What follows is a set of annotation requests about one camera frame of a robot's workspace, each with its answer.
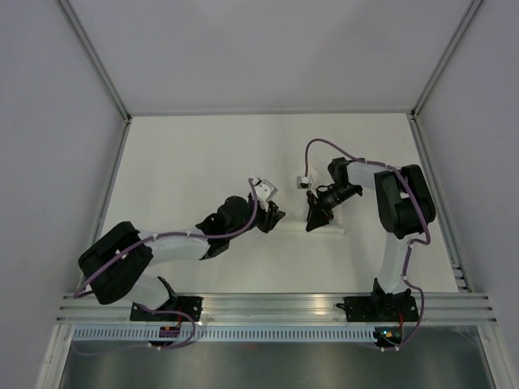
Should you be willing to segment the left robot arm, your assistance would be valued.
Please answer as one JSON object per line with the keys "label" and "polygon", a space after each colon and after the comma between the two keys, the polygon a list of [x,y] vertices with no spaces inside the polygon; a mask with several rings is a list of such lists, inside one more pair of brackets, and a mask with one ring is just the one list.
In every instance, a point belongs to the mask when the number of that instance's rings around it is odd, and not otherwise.
{"label": "left robot arm", "polygon": [[126,299],[148,307],[158,320],[170,320],[177,311],[174,291],[163,278],[147,275],[148,267],[215,258],[229,249],[232,239],[251,229],[269,233],[284,217],[273,201],[261,203],[249,195],[227,198],[186,232],[144,232],[129,221],[120,222],[80,255],[84,283],[74,297],[92,294],[101,305]]}

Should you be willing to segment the white cloth napkin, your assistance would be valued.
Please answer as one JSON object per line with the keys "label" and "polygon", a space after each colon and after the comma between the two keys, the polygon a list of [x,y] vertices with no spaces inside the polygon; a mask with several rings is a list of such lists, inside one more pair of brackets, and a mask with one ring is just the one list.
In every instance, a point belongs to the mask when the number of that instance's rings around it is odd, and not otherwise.
{"label": "white cloth napkin", "polygon": [[334,235],[343,235],[345,230],[339,224],[328,224],[323,227],[319,227],[317,229],[312,229],[311,231],[307,231],[307,223],[300,220],[288,220],[288,221],[280,221],[275,228],[276,232],[286,232],[286,233],[310,233],[310,234],[334,234]]}

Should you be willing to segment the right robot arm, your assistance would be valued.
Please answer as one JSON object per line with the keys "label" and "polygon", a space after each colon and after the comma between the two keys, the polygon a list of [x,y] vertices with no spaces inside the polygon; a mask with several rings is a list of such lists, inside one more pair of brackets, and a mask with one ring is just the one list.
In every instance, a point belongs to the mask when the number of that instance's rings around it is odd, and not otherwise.
{"label": "right robot arm", "polygon": [[400,309],[398,299],[413,288],[407,272],[413,247],[431,243],[428,225],[436,216],[435,204],[418,165],[401,168],[378,162],[336,158],[328,165],[332,184],[307,191],[306,231],[334,220],[333,209],[365,189],[375,192],[380,223],[386,232],[384,260],[374,279],[370,309],[380,320],[388,320]]}

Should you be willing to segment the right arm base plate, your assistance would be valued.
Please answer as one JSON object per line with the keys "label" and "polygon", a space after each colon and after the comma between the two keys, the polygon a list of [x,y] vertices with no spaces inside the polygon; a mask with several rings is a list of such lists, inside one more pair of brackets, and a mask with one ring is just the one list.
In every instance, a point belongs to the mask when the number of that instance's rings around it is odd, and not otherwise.
{"label": "right arm base plate", "polygon": [[369,296],[344,297],[336,307],[345,313],[349,323],[416,323],[419,312],[409,288],[386,293],[375,286]]}

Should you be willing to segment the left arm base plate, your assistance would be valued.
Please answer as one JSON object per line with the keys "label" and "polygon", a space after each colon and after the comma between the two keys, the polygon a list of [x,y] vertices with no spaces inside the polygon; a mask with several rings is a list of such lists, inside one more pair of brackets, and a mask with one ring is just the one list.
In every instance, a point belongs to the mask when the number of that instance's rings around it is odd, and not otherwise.
{"label": "left arm base plate", "polygon": [[130,320],[132,322],[188,322],[191,318],[198,322],[203,311],[203,298],[200,296],[180,296],[166,302],[158,310],[144,309],[132,304]]}

